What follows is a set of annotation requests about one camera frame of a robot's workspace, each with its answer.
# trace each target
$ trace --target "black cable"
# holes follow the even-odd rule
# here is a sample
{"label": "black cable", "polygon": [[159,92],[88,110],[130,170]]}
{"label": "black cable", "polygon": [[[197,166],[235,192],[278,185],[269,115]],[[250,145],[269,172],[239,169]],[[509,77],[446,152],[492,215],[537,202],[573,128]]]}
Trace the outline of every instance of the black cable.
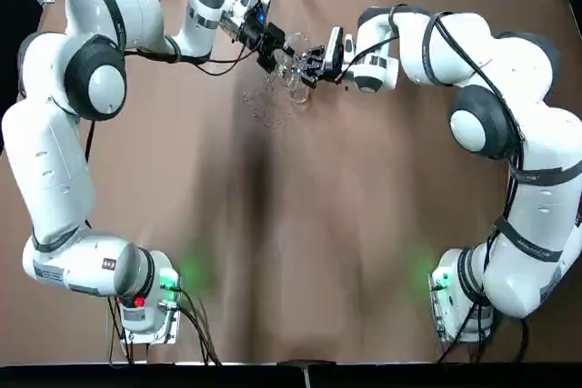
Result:
{"label": "black cable", "polygon": [[115,317],[115,312],[113,309],[113,305],[111,304],[110,297],[107,297],[107,304],[109,305],[109,313],[111,314],[111,319],[113,320],[113,329],[111,330],[111,343],[110,343],[111,347],[109,349],[109,365],[111,365],[113,367],[113,363],[111,362],[111,360],[112,360],[112,356],[113,356],[113,333],[114,332],[117,333],[117,338],[118,338],[120,343],[122,342],[122,340],[125,341],[125,358],[127,359],[127,364],[131,365],[134,362],[133,362],[131,356],[129,355],[129,351],[127,349],[127,342],[125,339],[125,330],[123,329],[123,326],[122,326],[122,331],[119,330],[119,326],[117,325],[117,319]]}
{"label": "black cable", "polygon": [[519,320],[521,322],[521,344],[513,363],[521,363],[526,357],[527,347],[529,347],[529,326],[526,319]]}
{"label": "black cable", "polygon": [[[194,306],[194,302],[190,298],[190,294],[188,294],[185,290],[180,290],[180,292],[186,297],[188,303],[190,304],[190,307],[192,308],[192,315],[198,321],[198,319],[199,319],[198,312],[196,310],[196,307]],[[204,310],[204,314],[205,314],[205,320],[203,321],[204,331],[198,332],[198,341],[200,342],[200,353],[202,354],[202,359],[204,361],[204,364],[208,365],[208,359],[210,358],[211,351],[214,354],[214,356],[216,356],[216,350],[215,350],[215,347],[212,343],[212,337],[210,336],[210,330],[208,328],[208,319],[206,317],[206,310]],[[205,342],[202,339],[202,335],[206,336],[206,341],[207,341],[208,346],[210,347],[210,350],[206,349]]]}
{"label": "black cable", "polygon": [[[254,53],[257,49],[255,50],[251,50],[250,53],[246,54],[246,57],[249,57],[252,53]],[[223,70],[222,72],[219,73],[212,73],[209,72],[208,70],[206,70],[205,68],[202,68],[200,65],[198,64],[194,64],[194,67],[196,67],[198,70],[200,70],[203,73],[206,73],[209,76],[222,76],[222,75],[226,75],[228,72],[230,72],[233,68],[236,67],[236,65],[243,59],[243,52],[245,51],[245,47],[243,46],[243,48],[240,51],[240,54],[238,54],[238,58],[233,62],[233,64],[228,67],[226,70]]]}
{"label": "black cable", "polygon": [[210,352],[210,359],[212,359],[212,362],[215,363],[215,365],[222,365],[218,360],[218,357],[212,352],[212,349],[210,348],[210,345],[208,344],[206,337],[203,334],[200,334],[202,333],[202,328],[200,327],[200,323],[197,321],[197,319],[182,306],[180,306],[178,309],[183,315],[186,316],[190,323],[195,327],[199,335],[198,338],[200,339],[200,341],[202,341],[204,347]]}
{"label": "black cable", "polygon": [[467,317],[465,317],[465,320],[461,324],[461,327],[459,328],[457,335],[455,335],[455,338],[453,339],[452,343],[448,345],[447,349],[445,350],[445,352],[443,354],[440,355],[440,358],[438,358],[436,363],[442,363],[445,360],[445,358],[447,358],[447,355],[451,352],[451,350],[453,350],[453,348],[457,345],[458,340],[461,339],[461,335],[463,334],[465,327],[467,327],[467,323],[468,323],[469,319],[471,318],[471,314],[473,313],[473,311],[475,311],[476,307],[477,307],[477,304],[473,303],[473,306],[471,306],[471,309],[469,309],[469,312],[467,313]]}
{"label": "black cable", "polygon": [[396,40],[397,38],[398,38],[397,35],[391,35],[386,40],[381,41],[379,43],[376,43],[375,45],[370,45],[366,50],[363,50],[362,52],[360,52],[359,54],[357,54],[356,56],[354,56],[354,59],[352,59],[352,61],[347,65],[347,67],[342,71],[342,73],[339,74],[339,76],[336,78],[336,80],[334,82],[336,84],[339,84],[340,82],[342,82],[342,79],[344,78],[344,76],[346,75],[347,71],[349,70],[349,68],[352,65],[354,65],[355,63],[357,63],[364,56],[366,56],[366,55],[368,55],[368,54],[376,51],[377,49],[379,49],[383,45],[387,45],[388,43],[390,43],[391,41]]}
{"label": "black cable", "polygon": [[[115,308],[117,308],[117,313],[119,314],[119,320],[122,319],[121,317],[121,309],[119,308],[119,302],[117,301],[117,299],[115,299]],[[129,356],[129,363],[134,363],[134,358],[131,356],[129,349],[127,348],[127,337],[125,335],[125,329],[124,326],[121,326],[121,337],[124,340],[124,346],[125,346],[125,354],[127,356]]]}
{"label": "black cable", "polygon": [[89,155],[91,154],[91,145],[93,145],[93,135],[95,134],[95,120],[91,120],[87,142],[85,143],[85,160],[89,164]]}

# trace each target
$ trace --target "end effector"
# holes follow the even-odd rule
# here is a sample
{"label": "end effector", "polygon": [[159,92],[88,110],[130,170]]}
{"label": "end effector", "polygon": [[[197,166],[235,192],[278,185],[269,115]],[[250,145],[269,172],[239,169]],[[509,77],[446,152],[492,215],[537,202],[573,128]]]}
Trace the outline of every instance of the end effector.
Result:
{"label": "end effector", "polygon": [[238,41],[258,53],[256,61],[268,73],[276,67],[274,52],[283,50],[288,55],[295,51],[286,45],[286,34],[267,21],[271,0],[236,0],[220,21],[221,29],[233,42]]}
{"label": "end effector", "polygon": [[366,30],[358,30],[358,43],[362,50],[356,50],[354,38],[344,29],[335,26],[326,46],[309,49],[302,55],[299,70],[301,80],[311,88],[317,82],[325,81],[340,84],[342,81],[354,82],[360,91],[375,93],[381,88],[393,90],[396,87],[398,61],[388,56],[388,44],[374,51],[367,49],[381,43],[386,36],[372,35],[366,44]]}

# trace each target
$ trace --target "black strap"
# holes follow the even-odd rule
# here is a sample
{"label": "black strap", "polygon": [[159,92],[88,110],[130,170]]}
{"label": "black strap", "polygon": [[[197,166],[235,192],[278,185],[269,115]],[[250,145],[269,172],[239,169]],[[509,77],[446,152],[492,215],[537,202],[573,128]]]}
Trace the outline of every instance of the black strap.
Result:
{"label": "black strap", "polygon": [[453,13],[450,13],[448,11],[444,11],[442,13],[438,13],[438,14],[435,14],[432,17],[430,17],[430,20],[428,21],[428,24],[426,25],[425,34],[422,38],[422,65],[425,67],[426,76],[428,76],[428,79],[434,85],[453,86],[451,84],[444,84],[444,83],[440,82],[438,80],[437,76],[435,75],[435,72],[433,70],[433,66],[430,64],[430,38],[433,34],[433,30],[435,29],[435,25],[437,24],[437,20],[440,17],[444,17],[445,15],[452,15],[452,14]]}
{"label": "black strap", "polygon": [[554,186],[564,184],[582,174],[582,161],[567,168],[548,168],[542,170],[517,170],[513,165],[509,169],[511,177],[520,184],[535,186]]}
{"label": "black strap", "polygon": [[476,304],[481,306],[489,306],[491,302],[487,299],[482,293],[476,290],[473,286],[471,286],[471,282],[467,277],[467,262],[471,262],[470,257],[468,257],[470,250],[463,249],[461,254],[458,256],[457,261],[457,277],[458,282],[461,285],[461,289],[463,293],[467,296],[467,298]]}
{"label": "black strap", "polygon": [[51,252],[54,252],[56,249],[61,247],[64,243],[69,241],[69,239],[75,234],[77,229],[78,229],[78,227],[76,227],[72,231],[69,231],[65,234],[62,234],[53,243],[40,244],[38,242],[38,240],[36,239],[35,228],[33,227],[33,247],[35,248],[35,250],[37,250],[38,252],[40,252],[42,254],[50,254]]}
{"label": "black strap", "polygon": [[495,226],[517,249],[538,261],[557,263],[562,255],[561,250],[557,252],[548,250],[527,240],[503,216],[497,218]]}
{"label": "black strap", "polygon": [[111,20],[113,21],[113,27],[115,28],[115,33],[117,34],[117,44],[119,49],[123,52],[125,45],[127,44],[127,33],[125,31],[124,17],[121,14],[121,10],[117,5],[115,0],[103,0],[105,6],[111,15]]}
{"label": "black strap", "polygon": [[147,260],[147,277],[145,278],[144,285],[134,297],[146,298],[149,295],[149,292],[152,290],[152,285],[154,284],[154,277],[156,276],[156,264],[154,263],[154,258],[148,250],[144,249],[143,247],[138,248],[142,251],[142,253],[145,255],[145,259]]}

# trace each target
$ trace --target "brown table surface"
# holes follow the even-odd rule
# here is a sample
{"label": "brown table surface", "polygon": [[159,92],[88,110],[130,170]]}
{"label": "brown table surface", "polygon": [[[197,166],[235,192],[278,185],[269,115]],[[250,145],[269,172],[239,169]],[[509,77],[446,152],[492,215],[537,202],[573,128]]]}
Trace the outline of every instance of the brown table surface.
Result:
{"label": "brown table surface", "polygon": [[[582,115],[582,44],[567,0],[273,0],[270,19],[319,45],[332,25],[355,33],[366,7],[398,3],[476,12],[494,33],[546,35],[563,61],[548,102]],[[170,35],[185,4],[162,1]],[[65,29],[64,0],[46,8],[41,28]],[[219,35],[213,56],[238,50]],[[448,247],[484,239],[506,181],[504,163],[472,156],[452,139],[455,90],[415,86],[401,72],[392,93],[320,85],[298,110],[252,60],[211,78],[193,66],[132,57],[127,77],[124,111],[95,131],[90,220],[164,250],[187,273],[223,361],[439,356],[426,274]],[[30,223],[4,158],[0,193],[0,362],[106,360],[105,301],[25,276]],[[194,272],[184,270],[189,264],[198,265]],[[582,357],[581,290],[577,263],[530,317],[528,360]],[[512,358],[519,339],[518,322],[505,320],[485,360]],[[178,346],[153,347],[149,358],[199,361],[197,349],[183,322]],[[466,347],[453,356],[466,358]]]}

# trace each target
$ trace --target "green light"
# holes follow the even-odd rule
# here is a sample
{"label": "green light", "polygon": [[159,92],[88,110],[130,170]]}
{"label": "green light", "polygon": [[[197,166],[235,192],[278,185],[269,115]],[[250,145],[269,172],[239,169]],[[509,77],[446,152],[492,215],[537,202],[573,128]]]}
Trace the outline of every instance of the green light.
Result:
{"label": "green light", "polygon": [[172,289],[179,287],[179,278],[176,271],[171,268],[162,268],[160,270],[160,287]]}

